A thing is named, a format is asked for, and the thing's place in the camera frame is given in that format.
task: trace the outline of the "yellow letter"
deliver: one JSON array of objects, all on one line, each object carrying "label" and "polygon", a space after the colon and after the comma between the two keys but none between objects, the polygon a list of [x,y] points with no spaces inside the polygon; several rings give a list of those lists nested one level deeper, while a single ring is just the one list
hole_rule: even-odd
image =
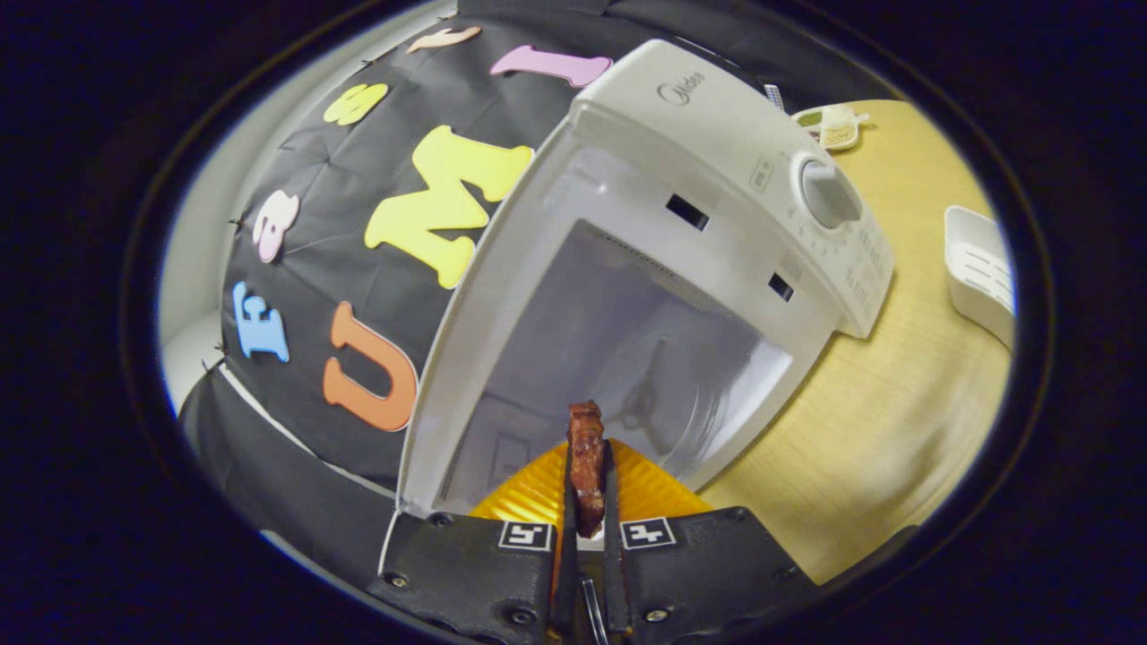
[{"label": "yellow letter", "polygon": [[500,202],[532,156],[525,146],[500,148],[459,137],[448,125],[435,127],[412,157],[428,189],[383,200],[366,225],[366,246],[393,244],[430,265],[438,283],[453,289],[474,255],[474,242],[466,236],[446,240],[430,231],[485,226],[490,217],[462,181],[482,188],[487,202]]},{"label": "yellow letter", "polygon": [[322,112],[322,121],[327,123],[338,122],[338,125],[358,123],[385,95],[385,83],[370,86],[366,84],[356,85],[343,92],[343,95],[336,99],[334,103],[330,103],[327,111]]}]

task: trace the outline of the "midea logo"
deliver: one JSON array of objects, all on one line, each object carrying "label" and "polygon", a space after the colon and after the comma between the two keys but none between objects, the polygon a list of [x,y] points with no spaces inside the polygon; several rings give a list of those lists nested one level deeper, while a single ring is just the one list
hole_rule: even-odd
[{"label": "midea logo", "polygon": [[689,102],[689,94],[693,94],[704,79],[704,75],[695,71],[677,83],[662,83],[657,86],[657,95],[672,106],[684,106]]}]

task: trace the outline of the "foam letter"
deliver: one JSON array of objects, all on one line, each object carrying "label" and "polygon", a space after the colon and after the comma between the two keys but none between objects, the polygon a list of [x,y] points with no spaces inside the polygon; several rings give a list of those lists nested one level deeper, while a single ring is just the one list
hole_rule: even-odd
[{"label": "foam letter", "polygon": [[551,52],[538,52],[532,45],[512,49],[490,68],[491,75],[507,71],[532,71],[564,78],[574,87],[585,87],[601,76],[614,61],[606,56],[583,59]]},{"label": "foam letter", "polygon": [[322,112],[322,121],[338,125],[358,123],[387,95],[387,90],[385,83],[356,85],[330,103],[327,111]]},{"label": "foam letter", "polygon": [[451,45],[458,45],[463,40],[469,40],[474,38],[475,36],[478,34],[479,31],[482,31],[481,26],[468,26],[462,31],[454,33],[447,26],[442,31],[419,38],[418,40],[412,42],[409,47],[406,48],[406,53],[413,54],[419,49],[432,49],[435,47],[450,47]]},{"label": "foam letter", "polygon": [[243,350],[243,356],[250,358],[252,351],[266,351],[274,353],[283,363],[290,360],[287,336],[283,335],[283,319],[279,311],[272,309],[264,318],[266,301],[257,296],[247,297],[247,282],[242,281],[235,282],[231,300],[235,306],[239,347]]},{"label": "foam letter", "polygon": [[288,197],[287,193],[275,191],[263,202],[259,215],[252,226],[252,240],[259,246],[259,259],[271,262],[279,255],[283,235],[298,215],[298,195]]},{"label": "foam letter", "polygon": [[379,396],[343,374],[337,358],[328,358],[322,371],[322,396],[331,405],[342,405],[367,423],[392,433],[406,427],[414,411],[419,380],[414,364],[401,349],[360,322],[348,302],[335,308],[330,342],[351,345],[390,374],[390,394]]},{"label": "foam letter", "polygon": [[398,247],[430,265],[438,283],[453,289],[474,255],[474,242],[466,236],[446,240],[430,231],[485,226],[490,217],[462,181],[482,188],[486,201],[500,202],[532,156],[525,146],[500,148],[459,137],[448,125],[435,127],[412,157],[428,189],[379,203],[366,225],[366,246]]}]

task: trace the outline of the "sausage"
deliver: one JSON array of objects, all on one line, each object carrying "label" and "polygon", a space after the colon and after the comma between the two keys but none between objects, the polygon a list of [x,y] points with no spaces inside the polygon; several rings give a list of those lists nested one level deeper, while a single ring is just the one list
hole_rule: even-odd
[{"label": "sausage", "polygon": [[577,492],[577,534],[582,537],[598,533],[606,514],[601,471],[604,432],[596,403],[570,405],[570,427],[565,436],[570,443],[570,485]]}]

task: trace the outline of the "table surface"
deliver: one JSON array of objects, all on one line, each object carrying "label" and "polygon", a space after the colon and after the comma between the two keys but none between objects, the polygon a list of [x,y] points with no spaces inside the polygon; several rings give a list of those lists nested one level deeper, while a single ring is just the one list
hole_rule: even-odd
[{"label": "table surface", "polygon": [[867,112],[860,141],[834,153],[872,207],[896,258],[872,336],[835,334],[788,406],[701,490],[749,507],[822,584],[933,513],[994,420],[1012,355],[951,304],[944,209],[993,217],[944,135],[900,101]]}]

